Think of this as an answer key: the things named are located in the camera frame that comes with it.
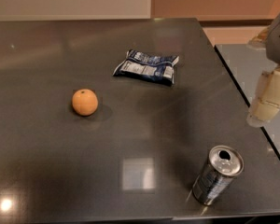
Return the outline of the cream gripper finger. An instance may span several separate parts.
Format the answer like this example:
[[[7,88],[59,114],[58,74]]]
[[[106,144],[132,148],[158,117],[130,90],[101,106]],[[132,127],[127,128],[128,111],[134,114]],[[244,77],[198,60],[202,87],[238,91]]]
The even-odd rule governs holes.
[[[262,127],[280,111],[280,65],[271,72],[263,71],[248,109],[247,123]]]
[[[266,27],[261,30],[256,36],[250,39],[247,43],[247,46],[251,49],[265,49],[266,48],[266,40],[269,33],[269,28]]]

